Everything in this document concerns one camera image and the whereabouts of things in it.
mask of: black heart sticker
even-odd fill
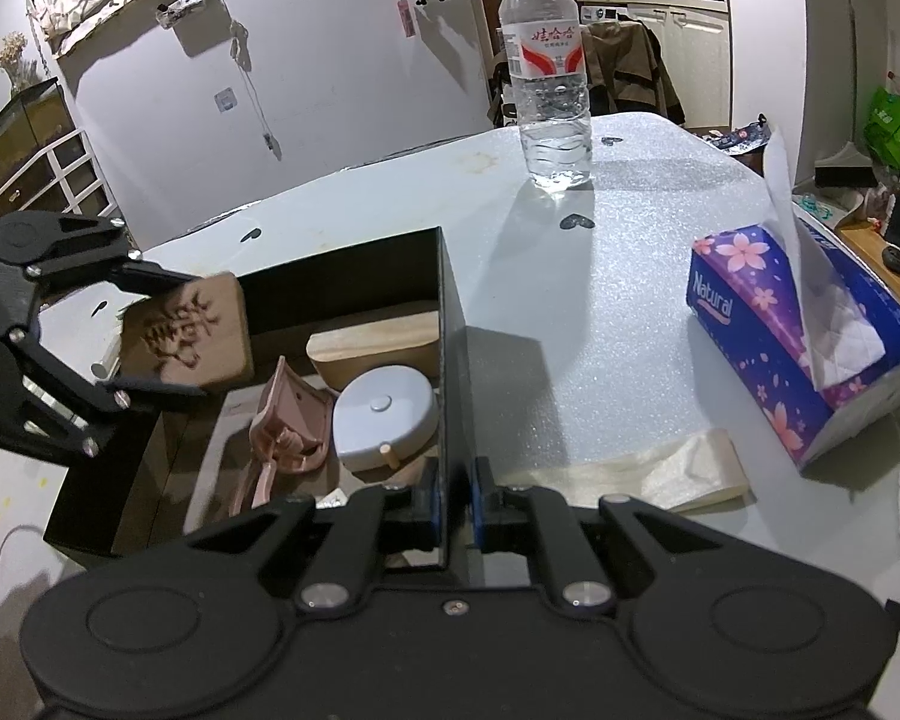
[[[571,214],[560,222],[560,229],[562,230],[572,230],[574,227],[585,227],[588,230],[592,230],[596,226],[592,218],[586,218],[580,214]]]

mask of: door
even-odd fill
[[[663,63],[683,105],[687,127],[730,126],[730,17],[671,8],[669,56]]]

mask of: tissue box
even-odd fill
[[[762,227],[694,242],[687,289],[687,305],[801,469],[900,404],[900,304],[839,241],[806,226],[886,348],[859,376],[814,390],[790,265]]]

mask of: vase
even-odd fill
[[[1,65],[1,69],[10,79],[10,96],[19,95],[25,89],[31,88],[40,79],[36,74],[36,61],[18,60],[12,65]]]

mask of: pink tag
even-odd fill
[[[413,15],[410,13],[410,3],[406,0],[397,0],[396,9],[400,11],[400,20],[403,22],[403,32],[407,37],[413,37],[416,34],[416,27],[413,25]]]

